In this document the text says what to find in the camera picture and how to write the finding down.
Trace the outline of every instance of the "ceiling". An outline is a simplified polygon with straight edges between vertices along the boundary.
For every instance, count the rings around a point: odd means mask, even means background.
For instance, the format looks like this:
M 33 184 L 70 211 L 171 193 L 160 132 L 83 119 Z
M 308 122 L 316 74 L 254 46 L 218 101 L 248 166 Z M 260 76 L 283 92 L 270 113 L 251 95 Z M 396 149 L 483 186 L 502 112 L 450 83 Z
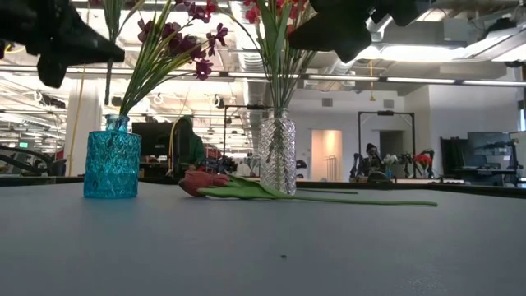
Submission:
M 107 35 L 104 22 L 104 12 L 100 9 L 86 9 L 86 1 L 73 1 L 78 7 L 78 12 L 84 21 L 102 35 Z M 508 0 L 438 0 L 421 21 L 417 21 L 406 28 L 399 28 L 394 23 L 388 24 L 383 32 L 383 38 L 373 45 L 379 50 L 385 49 L 393 44 L 411 45 L 440 45 L 451 48 L 463 47 L 476 41 L 482 34 L 478 20 L 485 17 L 498 17 L 503 13 L 513 11 L 517 7 L 517 1 Z M 233 4 L 220 1 L 219 4 L 229 9 Z M 114 68 L 132 69 L 135 65 L 138 50 L 141 44 L 137 39 L 140 29 L 137 22 L 141 16 L 149 20 L 153 16 L 155 5 L 149 5 L 141 14 L 135 14 L 124 27 L 118 38 L 118 45 L 126 50 L 126 61 Z M 169 21 L 183 23 L 187 19 L 185 12 L 172 12 Z M 243 71 L 240 61 L 251 54 L 244 50 L 244 32 L 237 28 L 228 16 L 215 14 L 209 24 L 199 21 L 187 28 L 186 33 L 193 35 L 204 35 L 223 23 L 229 28 L 226 42 L 227 46 L 219 49 L 217 55 L 211 59 L 212 67 L 217 71 Z M 25 53 L 18 46 L 14 53 L 6 55 L 0 61 L 0 65 L 35 66 L 38 59 Z M 88 68 L 104 68 L 104 64 L 89 65 Z M 394 62 L 385 59 L 373 58 L 359 59 L 348 65 L 343 65 L 333 53 L 318 53 L 310 65 L 309 72 L 336 75 L 373 75 L 373 76 L 400 76 L 400 77 L 433 77 L 433 78 L 486 78 L 495 79 L 505 75 L 505 66 L 501 62 Z M 36 76 L 36 73 L 19 75 L 10 72 L 0 72 L 0 109 L 20 111 L 56 111 L 60 114 L 1 114 L 0 113 L 0 141 L 2 139 L 33 137 L 41 140 L 44 147 L 41 150 L 52 152 L 60 149 L 65 137 L 67 115 L 65 109 L 48 106 L 41 99 L 40 94 L 45 94 L 68 105 L 70 89 L 76 83 L 79 75 L 68 75 L 60 89 L 52 89 L 44 86 Z M 104 95 L 104 71 L 100 74 L 89 75 L 91 83 L 99 87 L 99 92 Z M 112 79 L 110 93 L 112 96 L 122 95 L 127 88 L 129 76 L 115 76 Z M 316 112 L 321 106 L 319 104 L 302 104 L 302 97 L 318 98 L 326 92 L 352 91 L 360 94 L 364 91 L 393 91 L 393 96 L 404 96 L 414 90 L 415 85 L 404 83 L 375 83 L 359 81 L 356 83 L 340 83 L 337 81 L 302 81 L 298 91 L 293 98 L 290 108 L 301 112 Z M 221 98 L 226 104 L 245 105 L 252 102 L 253 97 L 258 96 L 259 102 L 266 101 L 264 82 L 234 80 L 231 81 L 198 81 L 193 77 L 184 80 L 167 81 L 155 91 L 146 96 L 143 102 L 137 106 L 132 113 L 154 113 L 159 121 L 172 121 L 179 114 L 192 113 L 200 115 L 196 119 L 197 131 L 205 142 L 217 146 L 223 145 L 224 120 L 221 118 L 224 110 L 217 109 L 213 104 L 214 98 Z M 113 105 L 104 106 L 104 113 L 116 112 L 118 107 Z M 227 143 L 231 151 L 245 151 L 254 146 L 256 139 L 255 128 L 258 127 L 262 112 L 248 112 L 245 109 L 228 109 L 228 115 L 233 120 L 227 130 Z M 144 121 L 143 116 L 132 117 L 133 121 Z

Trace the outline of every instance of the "pillar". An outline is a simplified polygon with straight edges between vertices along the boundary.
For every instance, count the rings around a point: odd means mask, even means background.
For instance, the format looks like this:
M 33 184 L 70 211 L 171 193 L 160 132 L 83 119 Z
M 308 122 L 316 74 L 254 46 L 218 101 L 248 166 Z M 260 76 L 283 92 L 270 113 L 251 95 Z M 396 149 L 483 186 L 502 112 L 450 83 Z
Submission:
M 103 96 L 99 95 L 97 81 L 81 80 L 72 83 L 67 105 L 66 144 L 64 156 L 66 176 L 76 177 L 85 172 L 85 157 L 88 151 L 88 136 L 92 131 L 100 129 L 102 120 Z

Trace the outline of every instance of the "tabletop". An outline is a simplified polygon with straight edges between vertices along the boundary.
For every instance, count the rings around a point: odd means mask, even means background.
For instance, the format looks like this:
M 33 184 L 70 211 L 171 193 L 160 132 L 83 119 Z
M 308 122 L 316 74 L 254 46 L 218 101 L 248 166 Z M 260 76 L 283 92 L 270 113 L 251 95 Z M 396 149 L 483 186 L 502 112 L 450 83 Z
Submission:
M 356 206 L 187 197 L 129 200 L 82 184 L 0 188 L 0 295 L 525 295 L 526 201 L 429 190 Z

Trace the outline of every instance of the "table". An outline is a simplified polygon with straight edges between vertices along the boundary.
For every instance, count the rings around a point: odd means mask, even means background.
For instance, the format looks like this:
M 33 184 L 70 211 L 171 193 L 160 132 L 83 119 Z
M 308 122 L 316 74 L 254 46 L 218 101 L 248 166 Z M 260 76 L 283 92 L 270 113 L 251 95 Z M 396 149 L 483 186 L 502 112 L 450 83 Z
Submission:
M 0 188 L 0 295 L 525 295 L 526 201 L 432 190 L 437 208 Z M 334 193 L 308 196 L 349 198 Z

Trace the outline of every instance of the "glass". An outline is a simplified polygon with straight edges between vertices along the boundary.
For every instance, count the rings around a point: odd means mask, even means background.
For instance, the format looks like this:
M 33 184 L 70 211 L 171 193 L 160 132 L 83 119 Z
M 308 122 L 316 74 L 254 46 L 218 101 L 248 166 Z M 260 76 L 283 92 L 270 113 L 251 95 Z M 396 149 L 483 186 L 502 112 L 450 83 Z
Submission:
M 90 132 L 84 196 L 133 198 L 139 186 L 141 136 L 126 133 L 129 118 L 107 115 L 106 131 Z
M 296 124 L 287 109 L 272 109 L 261 124 L 261 183 L 283 193 L 296 193 Z

